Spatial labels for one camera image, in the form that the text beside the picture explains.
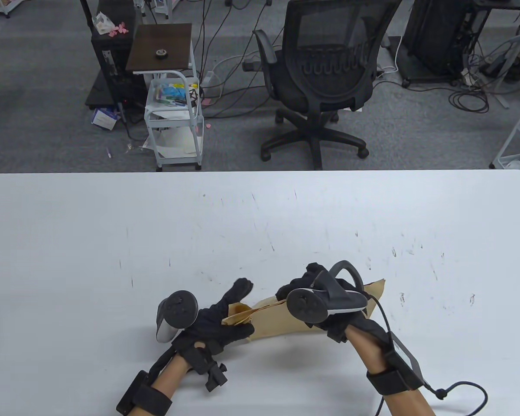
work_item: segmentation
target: crumpled paper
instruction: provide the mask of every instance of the crumpled paper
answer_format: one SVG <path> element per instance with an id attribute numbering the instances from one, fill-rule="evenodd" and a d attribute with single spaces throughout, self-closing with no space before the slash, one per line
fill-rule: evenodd
<path id="1" fill-rule="evenodd" d="M 385 279 L 364 286 L 364 290 L 377 300 L 383 295 L 384 288 Z M 371 317 L 375 307 L 375 301 L 369 299 L 366 308 L 368 318 Z M 249 322 L 254 325 L 254 334 L 248 338 L 249 341 L 293 332 L 321 331 L 317 327 L 309 328 L 304 322 L 293 317 L 287 309 L 286 300 L 278 302 L 275 296 L 263 299 L 253 307 L 244 303 L 229 305 L 228 316 L 222 321 L 222 324 L 241 325 Z"/>

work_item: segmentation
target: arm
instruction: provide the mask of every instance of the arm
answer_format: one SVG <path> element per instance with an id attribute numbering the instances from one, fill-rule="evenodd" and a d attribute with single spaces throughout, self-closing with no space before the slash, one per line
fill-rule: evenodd
<path id="1" fill-rule="evenodd" d="M 381 348 L 371 335 L 363 333 L 352 325 L 345 329 L 345 335 L 357 350 L 369 373 L 382 373 L 387 369 Z M 409 390 L 383 398 L 393 416 L 435 416 L 420 390 Z"/>
<path id="2" fill-rule="evenodd" d="M 159 392 L 165 394 L 170 399 L 173 397 L 175 390 L 179 387 L 181 380 L 191 366 L 181 357 L 179 354 L 175 355 L 173 359 L 169 362 L 167 367 L 162 371 L 162 373 L 158 376 L 155 382 L 153 382 L 152 387 L 158 390 Z M 142 410 L 139 407 L 133 408 L 131 412 L 129 412 L 128 416 L 151 416 L 145 410 Z"/>

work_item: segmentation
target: chair wheel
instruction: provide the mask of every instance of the chair wheel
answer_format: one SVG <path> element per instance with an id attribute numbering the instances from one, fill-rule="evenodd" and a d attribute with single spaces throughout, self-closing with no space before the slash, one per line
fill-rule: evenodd
<path id="1" fill-rule="evenodd" d="M 262 159 L 263 162 L 267 162 L 271 158 L 272 158 L 272 153 L 269 150 L 260 151 L 260 159 Z"/>
<path id="2" fill-rule="evenodd" d="M 370 154 L 370 152 L 366 148 L 358 149 L 357 155 L 361 159 L 367 158 L 369 154 Z"/>

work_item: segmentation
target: floor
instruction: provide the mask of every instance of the floor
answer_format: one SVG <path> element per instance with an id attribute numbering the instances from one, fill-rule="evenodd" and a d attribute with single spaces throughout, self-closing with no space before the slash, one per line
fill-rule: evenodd
<path id="1" fill-rule="evenodd" d="M 244 0 L 236 0 L 238 5 Z M 404 0 L 388 33 L 401 34 L 413 0 Z M 91 8 L 96 2 L 90 1 Z M 241 54 L 263 3 L 252 0 L 244 10 L 232 10 L 210 47 L 206 70 L 219 60 Z M 274 2 L 262 12 L 258 28 L 274 38 L 283 26 L 286 2 Z M 221 0 L 213 0 L 206 24 L 210 41 L 227 13 Z M 193 22 L 196 39 L 202 3 L 182 0 L 175 9 L 177 22 Z M 512 36 L 515 12 L 494 12 L 481 43 L 487 52 Z M 197 56 L 201 53 L 200 45 Z M 387 51 L 381 64 L 391 62 Z M 223 77 L 231 62 L 220 65 Z M 0 15 L 0 172 L 149 172 L 155 169 L 149 150 L 128 150 L 128 138 L 118 123 L 114 131 L 90 124 L 84 105 L 98 71 L 79 2 L 38 0 L 21 4 L 10 19 Z M 248 85 L 252 75 L 236 71 L 227 91 Z M 397 80 L 396 75 L 387 79 Z M 262 85 L 256 77 L 253 85 Z M 517 85 L 508 88 L 519 88 Z M 486 168 L 520 116 L 520 91 L 508 95 L 503 109 L 491 99 L 487 114 L 472 114 L 448 104 L 446 91 L 417 93 L 393 84 L 379 85 L 362 113 L 341 111 L 335 126 L 364 138 L 369 158 L 359 160 L 355 150 L 326 144 L 322 150 L 326 169 L 480 169 Z M 230 95 L 205 112 L 214 114 L 239 96 Z M 237 114 L 263 101 L 267 93 L 256 88 L 224 114 Z M 274 124 L 274 108 L 264 107 L 244 117 L 212 120 L 205 140 L 203 170 L 305 170 L 311 169 L 304 144 L 274 152 L 262 162 L 262 141 L 289 129 Z M 144 138 L 142 125 L 132 136 Z M 110 159 L 106 147 L 113 157 Z M 192 170 L 177 167 L 173 170 Z"/>

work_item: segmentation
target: white table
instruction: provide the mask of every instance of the white table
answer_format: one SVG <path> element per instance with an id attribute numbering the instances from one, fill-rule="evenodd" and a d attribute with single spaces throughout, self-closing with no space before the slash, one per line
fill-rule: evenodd
<path id="1" fill-rule="evenodd" d="M 0 175 L 0 416 L 114 415 L 164 351 L 163 297 L 189 289 L 206 305 L 246 276 L 254 302 L 342 259 L 387 279 L 391 326 L 434 388 L 479 382 L 481 415 L 520 414 L 520 172 L 501 170 Z M 219 361 L 227 384 L 208 394 L 190 374 L 170 416 L 377 405 L 353 349 L 325 335 Z M 481 400 L 424 394 L 439 416 Z"/>

